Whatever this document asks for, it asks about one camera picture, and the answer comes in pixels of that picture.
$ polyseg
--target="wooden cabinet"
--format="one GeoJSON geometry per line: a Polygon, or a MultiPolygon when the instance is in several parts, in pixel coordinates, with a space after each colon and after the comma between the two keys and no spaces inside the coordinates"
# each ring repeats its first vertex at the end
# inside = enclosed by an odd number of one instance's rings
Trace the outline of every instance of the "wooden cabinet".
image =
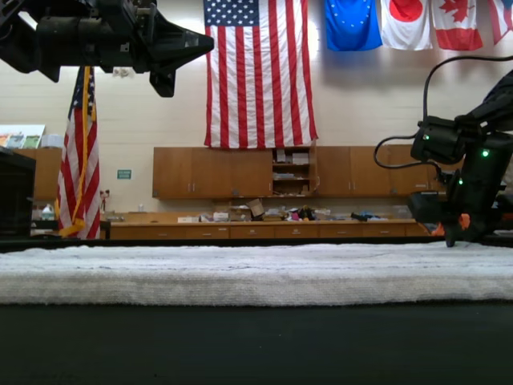
{"type": "Polygon", "coordinates": [[[111,239],[114,240],[166,240],[185,239],[185,228],[179,226],[137,226],[111,227],[111,239]]]}
{"type": "Polygon", "coordinates": [[[317,147],[319,197],[348,197],[352,192],[349,147],[317,147]]]}
{"type": "MultiPolygon", "coordinates": [[[[410,156],[410,145],[387,146],[389,164],[408,164],[418,162],[410,156]]],[[[426,191],[430,188],[429,166],[415,166],[390,170],[391,192],[394,195],[408,196],[411,193],[426,191]]]]}
{"type": "Polygon", "coordinates": [[[240,150],[229,153],[230,196],[266,197],[273,194],[273,152],[240,150]]]}
{"type": "Polygon", "coordinates": [[[190,196],[195,198],[231,196],[230,155],[230,152],[222,150],[192,149],[190,196]]]}
{"type": "Polygon", "coordinates": [[[153,197],[185,198],[192,194],[192,148],[153,149],[153,197]]]}
{"type": "Polygon", "coordinates": [[[34,200],[55,201],[63,150],[38,148],[14,150],[20,155],[35,159],[34,200]]]}
{"type": "Polygon", "coordinates": [[[276,238],[317,238],[316,225],[281,225],[274,229],[276,238]]]}
{"type": "Polygon", "coordinates": [[[274,227],[272,226],[233,226],[230,229],[232,239],[269,239],[274,238],[274,227]]]}
{"type": "Polygon", "coordinates": [[[404,225],[365,224],[362,226],[364,237],[404,237],[406,235],[404,225]]]}
{"type": "Polygon", "coordinates": [[[319,225],[319,238],[363,237],[363,225],[319,225]]]}
{"type": "MultiPolygon", "coordinates": [[[[374,162],[374,147],[352,147],[351,163],[352,194],[358,197],[386,197],[390,195],[390,173],[374,162]]],[[[379,152],[379,160],[389,163],[388,151],[379,152]]]]}
{"type": "Polygon", "coordinates": [[[229,239],[230,229],[228,226],[188,226],[185,228],[187,239],[229,239]]]}

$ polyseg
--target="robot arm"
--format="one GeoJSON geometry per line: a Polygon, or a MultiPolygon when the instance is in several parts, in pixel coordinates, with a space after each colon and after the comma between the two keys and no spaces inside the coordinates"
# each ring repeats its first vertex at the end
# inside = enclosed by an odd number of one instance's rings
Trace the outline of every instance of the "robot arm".
{"type": "Polygon", "coordinates": [[[59,81],[62,66],[150,72],[160,96],[173,97],[176,70],[207,54],[213,39],[168,22],[156,0],[1,0],[0,59],[17,71],[59,81]],[[19,16],[26,11],[34,30],[19,16]]]}

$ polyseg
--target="wall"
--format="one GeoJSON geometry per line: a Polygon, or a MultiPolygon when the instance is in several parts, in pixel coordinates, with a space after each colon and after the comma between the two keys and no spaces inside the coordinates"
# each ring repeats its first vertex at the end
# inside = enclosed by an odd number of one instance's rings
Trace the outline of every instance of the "wall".
{"type": "MultiPolygon", "coordinates": [[[[309,1],[309,47],[319,144],[372,145],[381,138],[410,134],[422,112],[422,87],[429,70],[454,53],[375,51],[338,53],[325,48],[324,1],[309,1]]],[[[160,0],[171,21],[202,32],[201,0],[160,0]]],[[[479,2],[479,29],[486,48],[480,55],[513,54],[513,34],[493,47],[485,2],[479,2]]],[[[480,103],[511,64],[453,63],[440,70],[430,88],[430,114],[454,117],[480,103]]],[[[151,198],[152,149],[201,146],[205,131],[206,60],[178,70],[176,96],[161,99],[147,75],[113,78],[97,70],[101,185],[112,192],[111,209],[202,210],[208,202],[158,202],[151,198]],[[116,180],[118,168],[132,168],[134,180],[116,180]]],[[[0,124],[45,124],[63,134],[76,68],[63,69],[53,84],[40,74],[21,75],[0,63],[0,124]]],[[[332,202],[349,211],[356,205],[388,202],[332,202]]]]}

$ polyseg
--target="cabinet door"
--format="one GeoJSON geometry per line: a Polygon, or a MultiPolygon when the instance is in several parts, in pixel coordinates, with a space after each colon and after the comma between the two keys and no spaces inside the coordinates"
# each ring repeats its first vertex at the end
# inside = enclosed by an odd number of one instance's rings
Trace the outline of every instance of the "cabinet door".
{"type": "Polygon", "coordinates": [[[229,153],[231,196],[267,197],[273,194],[273,152],[232,151],[229,153]]]}
{"type": "Polygon", "coordinates": [[[350,196],[352,187],[349,147],[317,147],[317,176],[318,196],[350,196]]]}
{"type": "Polygon", "coordinates": [[[192,195],[196,198],[231,197],[230,151],[194,148],[192,195]]]}
{"type": "MultiPolygon", "coordinates": [[[[390,174],[374,163],[374,147],[352,147],[351,180],[356,197],[385,197],[390,195],[390,174]]],[[[389,163],[388,151],[379,152],[379,160],[389,163]]]]}
{"type": "Polygon", "coordinates": [[[39,148],[36,151],[34,199],[54,201],[57,199],[57,182],[63,158],[61,148],[39,148]]]}
{"type": "Polygon", "coordinates": [[[193,148],[154,148],[154,198],[192,196],[192,151],[193,148]]]}
{"type": "MultiPolygon", "coordinates": [[[[418,162],[410,156],[410,145],[388,146],[390,150],[390,164],[408,164],[418,162]]],[[[416,166],[390,170],[390,183],[392,193],[397,195],[410,195],[419,191],[428,190],[428,166],[416,166]]]]}

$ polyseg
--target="black surface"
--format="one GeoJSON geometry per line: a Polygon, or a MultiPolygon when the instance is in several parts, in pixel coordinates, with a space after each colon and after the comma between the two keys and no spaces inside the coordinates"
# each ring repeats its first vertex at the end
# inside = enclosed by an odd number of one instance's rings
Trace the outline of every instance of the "black surface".
{"type": "Polygon", "coordinates": [[[0,306],[0,383],[511,383],[513,305],[0,306]]]}

